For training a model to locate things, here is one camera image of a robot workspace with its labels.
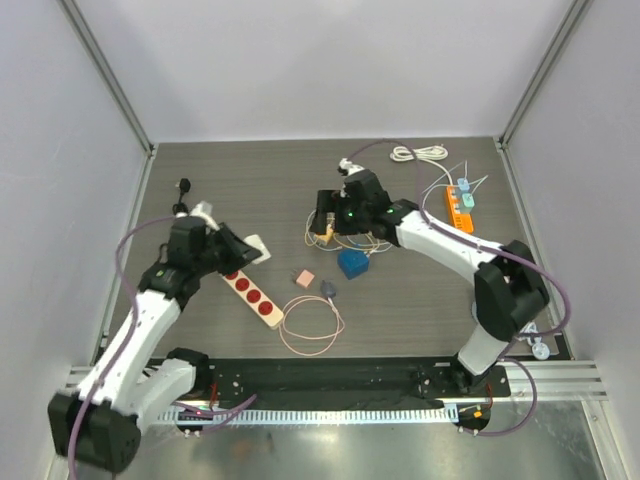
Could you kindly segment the yellow charger plug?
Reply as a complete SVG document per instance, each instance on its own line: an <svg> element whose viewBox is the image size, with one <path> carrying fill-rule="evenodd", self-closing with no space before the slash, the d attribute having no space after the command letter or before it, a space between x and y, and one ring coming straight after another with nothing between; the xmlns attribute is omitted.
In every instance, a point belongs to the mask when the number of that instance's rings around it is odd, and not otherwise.
<svg viewBox="0 0 640 480"><path fill-rule="evenodd" d="M334 230L331 225L326 226L326 230L324 234L317 234L316 240L320 245L326 246L328 245L333 238Z"/></svg>

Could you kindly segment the blue cube adapter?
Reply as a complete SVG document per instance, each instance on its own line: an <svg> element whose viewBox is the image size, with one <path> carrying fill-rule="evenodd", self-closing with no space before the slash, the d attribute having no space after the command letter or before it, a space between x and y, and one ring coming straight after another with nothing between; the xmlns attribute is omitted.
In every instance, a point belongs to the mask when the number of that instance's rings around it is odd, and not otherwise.
<svg viewBox="0 0 640 480"><path fill-rule="evenodd" d="M361 251L345 250L337 256L337 265L348 280L366 273L369 270L369 256Z"/></svg>

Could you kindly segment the pink charger plug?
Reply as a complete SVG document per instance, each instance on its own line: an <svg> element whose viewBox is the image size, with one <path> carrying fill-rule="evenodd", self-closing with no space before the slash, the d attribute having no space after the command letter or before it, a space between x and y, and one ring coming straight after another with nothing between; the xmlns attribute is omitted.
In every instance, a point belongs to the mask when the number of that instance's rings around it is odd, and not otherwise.
<svg viewBox="0 0 640 480"><path fill-rule="evenodd" d="M298 287L308 289L312 285L315 275L307 269L302 269L295 271L292 275L292 279L294 284Z"/></svg>

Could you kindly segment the beige power strip red sockets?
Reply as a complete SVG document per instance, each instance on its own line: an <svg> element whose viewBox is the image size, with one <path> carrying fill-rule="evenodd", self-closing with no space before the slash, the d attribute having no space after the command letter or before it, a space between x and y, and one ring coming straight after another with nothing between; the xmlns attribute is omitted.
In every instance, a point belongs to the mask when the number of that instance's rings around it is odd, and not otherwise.
<svg viewBox="0 0 640 480"><path fill-rule="evenodd" d="M284 313L242 270L224 275L223 280L267 327L279 327Z"/></svg>

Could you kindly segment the white adapter plug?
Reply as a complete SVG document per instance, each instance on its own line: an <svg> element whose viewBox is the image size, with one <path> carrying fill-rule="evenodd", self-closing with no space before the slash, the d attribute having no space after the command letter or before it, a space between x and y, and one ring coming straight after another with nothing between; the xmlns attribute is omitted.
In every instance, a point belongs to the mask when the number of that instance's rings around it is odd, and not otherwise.
<svg viewBox="0 0 640 480"><path fill-rule="evenodd" d="M258 234L252 234L245 237L244 242L247 245L251 246L252 248L260 252L260 255L251 261L253 265L258 265L260 263L263 263L272 257L266 244L263 242L262 238Z"/></svg>

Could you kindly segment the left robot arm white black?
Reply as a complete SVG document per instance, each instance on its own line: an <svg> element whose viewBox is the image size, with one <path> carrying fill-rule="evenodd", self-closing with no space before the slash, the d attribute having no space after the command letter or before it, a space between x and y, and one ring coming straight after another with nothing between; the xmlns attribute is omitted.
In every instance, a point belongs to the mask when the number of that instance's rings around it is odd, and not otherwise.
<svg viewBox="0 0 640 480"><path fill-rule="evenodd" d="M73 391L55 394L48 404L55 451L66 458L72 479L78 464L122 473L162 412L183 395L198 400L210 392L212 375L200 354L170 358L149 378L143 371L202 278L232 274L270 256L259 235L240 238L208 214L166 221L168 240L139 284L121 281L131 308L117 334Z"/></svg>

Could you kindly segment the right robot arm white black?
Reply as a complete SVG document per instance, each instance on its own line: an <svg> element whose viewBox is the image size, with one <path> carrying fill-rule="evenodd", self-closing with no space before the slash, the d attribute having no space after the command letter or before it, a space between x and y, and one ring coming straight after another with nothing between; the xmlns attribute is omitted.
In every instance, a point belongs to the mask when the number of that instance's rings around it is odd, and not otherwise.
<svg viewBox="0 0 640 480"><path fill-rule="evenodd" d="M316 234L369 233L398 248L423 254L449 268L473 287L477 325L455 355L451 383L460 394L476 394L514 337L549 303L549 293L529 247L485 241L431 216L416 203L392 200L375 173L344 168L338 190L317 193L310 227Z"/></svg>

